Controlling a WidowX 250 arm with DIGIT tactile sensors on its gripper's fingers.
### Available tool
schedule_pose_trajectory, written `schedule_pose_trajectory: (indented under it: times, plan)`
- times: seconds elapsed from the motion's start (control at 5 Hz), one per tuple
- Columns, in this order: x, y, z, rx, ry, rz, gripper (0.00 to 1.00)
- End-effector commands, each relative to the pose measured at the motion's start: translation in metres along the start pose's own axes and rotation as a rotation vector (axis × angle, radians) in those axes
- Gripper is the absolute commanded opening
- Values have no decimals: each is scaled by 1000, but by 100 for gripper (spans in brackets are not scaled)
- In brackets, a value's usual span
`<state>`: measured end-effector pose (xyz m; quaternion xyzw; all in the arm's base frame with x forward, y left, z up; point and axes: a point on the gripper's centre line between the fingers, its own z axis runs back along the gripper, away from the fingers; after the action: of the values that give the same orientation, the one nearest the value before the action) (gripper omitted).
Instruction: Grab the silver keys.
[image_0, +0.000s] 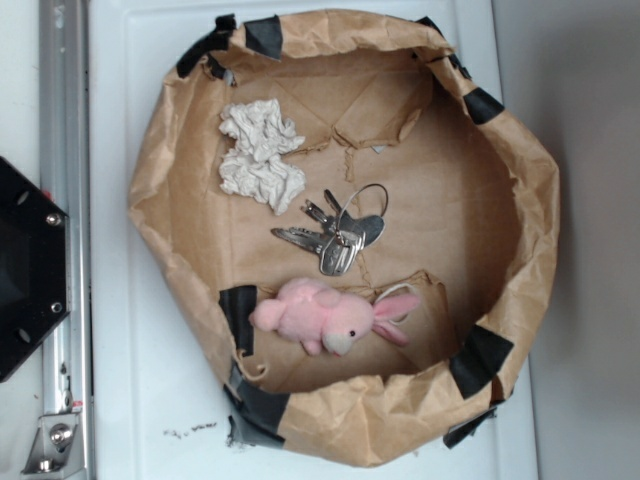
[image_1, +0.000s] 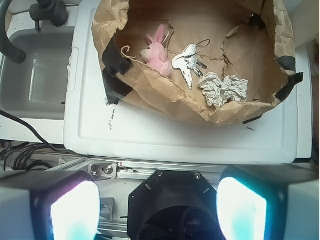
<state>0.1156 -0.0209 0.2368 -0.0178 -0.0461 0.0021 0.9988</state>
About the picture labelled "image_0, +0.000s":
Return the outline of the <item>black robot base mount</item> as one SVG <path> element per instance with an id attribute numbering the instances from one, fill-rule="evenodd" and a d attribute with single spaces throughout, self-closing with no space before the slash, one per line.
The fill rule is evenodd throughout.
<path id="1" fill-rule="evenodd" d="M 67 214 L 1 160 L 1 380 L 68 315 Z"/>

